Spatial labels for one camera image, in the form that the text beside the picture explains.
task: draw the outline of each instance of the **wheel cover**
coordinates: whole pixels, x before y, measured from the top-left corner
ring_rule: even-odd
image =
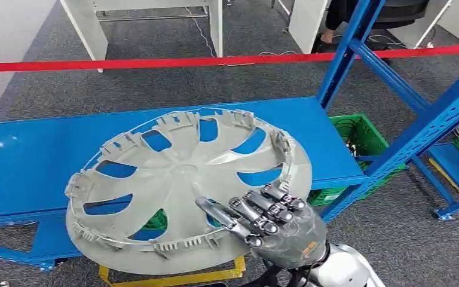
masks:
[[[217,124],[214,139],[203,141],[200,121]],[[264,138],[254,151],[235,151],[258,130],[264,132]],[[158,151],[147,140],[158,135],[171,146]],[[101,172],[109,163],[135,170],[119,177]],[[231,197],[259,188],[244,183],[237,173],[274,168],[280,169],[274,184],[307,197],[311,164],[287,132],[246,111],[202,108],[171,112],[108,140],[70,178],[66,187],[68,234],[85,256],[119,271],[159,275],[219,265],[245,254],[248,248],[212,225],[195,198],[206,196],[227,204]],[[119,212],[93,215],[84,209],[85,204],[129,194],[132,199]],[[131,239],[160,209],[167,216],[164,233],[146,241]]]

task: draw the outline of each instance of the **robot finger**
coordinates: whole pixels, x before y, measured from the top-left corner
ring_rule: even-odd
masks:
[[[287,207],[281,203],[276,203],[259,193],[249,191],[243,198],[249,202],[250,205],[256,206],[263,210],[263,214],[273,221],[280,221],[282,223],[293,220],[293,213],[288,211]]]
[[[307,206],[303,199],[292,196],[271,183],[265,184],[259,191],[264,197],[277,201],[291,211],[303,210]]]
[[[261,236],[252,233],[247,227],[236,220],[236,217],[240,216],[233,210],[206,197],[198,197],[195,202],[201,210],[217,220],[224,229],[244,240],[249,246],[260,247],[263,244],[264,241]]]
[[[239,197],[233,197],[229,200],[229,206],[263,233],[274,234],[279,231],[276,223],[263,216],[263,214],[248,204],[247,201]]]

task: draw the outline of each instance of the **gray carpet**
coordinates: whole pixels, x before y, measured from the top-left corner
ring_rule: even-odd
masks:
[[[298,50],[281,32],[282,16],[267,0],[236,0],[225,8],[225,53],[258,54]],[[131,15],[143,15],[131,11]],[[205,20],[199,20],[207,29]],[[108,58],[209,56],[192,20],[103,24]],[[437,45],[458,40],[437,28]],[[25,60],[88,59],[61,6],[56,4]],[[0,100],[0,120],[128,111],[314,94],[328,63],[239,67],[60,71],[16,73]],[[459,56],[395,59],[392,67],[429,100],[459,77]],[[363,112],[391,142],[415,115],[363,64],[349,73],[331,115]],[[351,245],[371,262],[387,286],[459,286],[459,214],[441,222],[432,210],[443,206],[435,189],[412,166],[365,201],[329,224],[334,242]],[[0,228],[0,243],[27,248],[33,226]],[[264,271],[247,259],[237,286]],[[131,277],[118,274],[116,280]],[[0,281],[11,286],[105,286],[97,266],[74,258],[51,272],[0,260]]]

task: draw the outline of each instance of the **person's leg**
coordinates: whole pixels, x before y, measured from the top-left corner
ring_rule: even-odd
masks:
[[[326,13],[325,26],[326,30],[321,34],[321,41],[325,43],[331,43],[333,33],[342,24],[341,19],[341,1],[345,0],[332,0],[330,6],[328,6],[328,13]]]

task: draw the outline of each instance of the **blue shelf upright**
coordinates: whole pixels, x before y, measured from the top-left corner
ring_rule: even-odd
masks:
[[[384,1],[360,0],[358,2],[317,98],[324,109],[329,109],[354,58],[359,56],[417,114],[417,118],[365,170],[368,177],[361,184],[347,188],[322,211],[325,221],[336,217],[374,184],[394,171],[398,165],[411,160],[421,164],[417,156],[427,151],[459,124],[459,79],[440,95],[437,101],[430,104],[365,45],[365,39]]]

